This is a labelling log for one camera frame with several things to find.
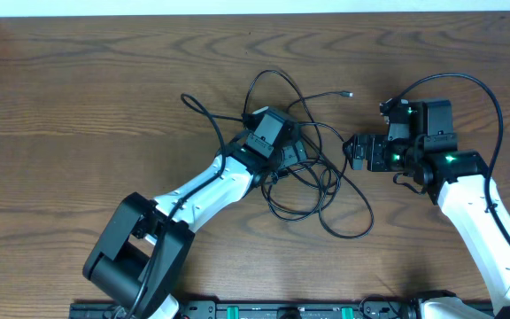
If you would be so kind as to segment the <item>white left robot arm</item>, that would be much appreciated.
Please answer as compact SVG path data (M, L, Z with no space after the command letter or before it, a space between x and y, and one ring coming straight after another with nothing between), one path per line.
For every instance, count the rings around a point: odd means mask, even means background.
M176 279L197 231L224 207L262 184L267 173L306 158L300 142L264 161L245 145L228 144L201 174L165 195L125 197L87 258L82 274L127 318L173 318Z

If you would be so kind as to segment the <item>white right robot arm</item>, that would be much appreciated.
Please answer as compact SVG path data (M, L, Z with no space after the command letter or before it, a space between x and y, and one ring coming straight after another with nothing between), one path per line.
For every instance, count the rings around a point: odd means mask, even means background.
M343 152L355 170L411 176L419 194L460 233L490 294L493 317L510 318L510 214L478 152L459 150L453 133L355 135Z

